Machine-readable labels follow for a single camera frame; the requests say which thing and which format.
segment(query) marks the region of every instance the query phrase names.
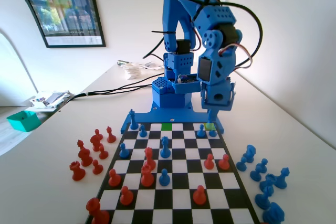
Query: blue chess piece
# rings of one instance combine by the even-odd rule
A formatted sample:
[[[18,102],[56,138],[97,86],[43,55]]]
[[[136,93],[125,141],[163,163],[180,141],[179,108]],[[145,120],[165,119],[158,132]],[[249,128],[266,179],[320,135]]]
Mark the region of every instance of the blue chess piece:
[[[260,182],[259,188],[261,191],[264,191],[265,187],[267,186],[273,186],[275,181],[277,181],[277,177],[274,176],[273,174],[267,174],[265,177],[265,181]]]
[[[268,224],[280,224],[285,220],[285,212],[275,202],[270,204],[270,208],[264,211],[262,216],[263,221]]]
[[[140,133],[139,133],[139,135],[140,135],[141,137],[145,137],[145,136],[147,136],[147,131],[145,130],[145,125],[141,125],[141,126],[140,126]]]
[[[163,158],[168,158],[170,156],[170,149],[168,149],[168,142],[169,139],[168,137],[164,136],[161,138],[161,143],[162,143],[162,150],[160,151],[160,155]]]
[[[170,177],[168,175],[168,171],[166,169],[162,169],[161,176],[159,178],[159,182],[161,186],[167,186],[170,183]]]
[[[250,172],[251,179],[253,179],[254,181],[261,181],[260,172],[261,172],[261,167],[257,166],[256,170],[253,170]]]
[[[245,163],[246,163],[246,157],[241,157],[240,162],[237,162],[237,164],[236,164],[237,169],[242,171],[242,172],[246,171],[247,167],[246,167]]]
[[[285,189],[287,187],[287,183],[285,181],[285,178],[289,175],[289,169],[288,167],[283,168],[281,170],[281,174],[277,176],[277,181],[275,181],[274,185],[280,189]]]
[[[246,162],[252,163],[254,161],[253,156],[256,154],[256,148],[249,144],[246,147],[246,153],[243,154],[243,157],[246,157]]]
[[[204,125],[200,125],[199,130],[197,131],[198,137],[205,137]]]
[[[270,206],[270,202],[268,197],[271,196],[274,193],[274,189],[271,186],[267,186],[264,189],[264,194],[257,194],[255,197],[255,202],[263,210],[266,210]]]
[[[267,172],[267,167],[266,167],[267,163],[268,163],[268,160],[263,158],[261,160],[261,163],[257,164],[257,166],[261,167],[261,173],[266,173]]]
[[[129,155],[130,155],[130,151],[129,151],[128,149],[126,149],[125,144],[122,143],[122,144],[120,145],[120,148],[121,148],[121,151],[120,151],[120,153],[119,153],[119,156],[120,156],[121,158],[128,158]]]
[[[135,121],[135,112],[134,112],[134,110],[131,109],[131,111],[129,112],[129,115],[131,117],[131,129],[132,130],[136,130],[139,127],[139,125]]]

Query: white table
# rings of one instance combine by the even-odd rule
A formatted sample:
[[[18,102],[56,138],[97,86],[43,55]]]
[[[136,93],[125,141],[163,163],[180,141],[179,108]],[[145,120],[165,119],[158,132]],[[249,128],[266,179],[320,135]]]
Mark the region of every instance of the white table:
[[[156,73],[149,71],[141,79]],[[336,152],[239,75],[233,73],[232,80],[236,82],[233,109],[220,112],[219,117],[234,162],[240,160],[247,144],[256,147],[254,163],[248,164],[240,176],[259,219],[262,210],[254,203],[254,196],[260,193],[259,183],[249,177],[249,172],[267,158],[270,173],[278,175],[283,167],[290,169],[288,187],[275,187],[270,197],[285,211],[283,223],[335,223]],[[122,70],[113,66],[86,91],[117,88],[135,81],[125,80]],[[97,195],[106,170],[96,176],[90,166],[85,168],[83,180],[71,179],[69,164],[80,160],[77,139],[91,148],[95,129],[106,139],[106,127],[110,126],[119,140],[129,110],[147,112],[151,105],[150,88],[76,99],[0,156],[0,223],[84,223],[88,216],[86,203]],[[202,110],[198,93],[193,94],[193,106],[196,111]],[[102,142],[110,154],[104,161],[99,159],[106,169],[118,143]]]

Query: framed poster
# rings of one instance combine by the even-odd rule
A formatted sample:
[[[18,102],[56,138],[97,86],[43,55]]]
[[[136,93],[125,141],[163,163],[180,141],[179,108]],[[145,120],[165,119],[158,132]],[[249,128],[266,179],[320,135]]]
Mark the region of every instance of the framed poster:
[[[104,47],[96,0],[26,0],[47,47]]]

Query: teal box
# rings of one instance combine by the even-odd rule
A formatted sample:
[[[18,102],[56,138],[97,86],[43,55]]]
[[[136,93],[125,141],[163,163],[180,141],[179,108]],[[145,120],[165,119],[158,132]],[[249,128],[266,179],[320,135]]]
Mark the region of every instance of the teal box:
[[[20,111],[7,117],[7,120],[18,131],[29,132],[41,125],[36,113],[32,111]]]

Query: chessboard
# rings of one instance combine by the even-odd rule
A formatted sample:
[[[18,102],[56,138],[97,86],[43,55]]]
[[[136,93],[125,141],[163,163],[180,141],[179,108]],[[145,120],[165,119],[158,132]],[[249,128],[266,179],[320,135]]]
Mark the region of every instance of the chessboard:
[[[140,125],[145,126],[146,137],[140,137]],[[137,130],[127,127],[120,143],[129,149],[127,159],[121,159],[117,149],[107,169],[115,169],[121,176],[117,187],[108,184],[107,172],[97,198],[100,209],[110,214],[109,223],[221,223],[221,224],[260,224],[230,157],[222,135],[215,137],[206,131],[204,137],[198,137],[201,123],[139,123]],[[169,138],[168,148],[171,155],[162,158],[160,139]],[[144,187],[140,183],[141,167],[145,162],[145,148],[151,147],[156,167],[152,171],[154,183]],[[204,161],[209,153],[214,156],[215,167],[208,170]],[[222,170],[218,166],[224,154],[229,155],[230,168]],[[161,186],[161,170],[167,169],[170,176],[168,186]],[[193,193],[202,185],[206,202],[197,205]],[[120,203],[121,188],[127,186],[134,194],[133,202],[124,206]],[[91,224],[89,216],[86,224]]]

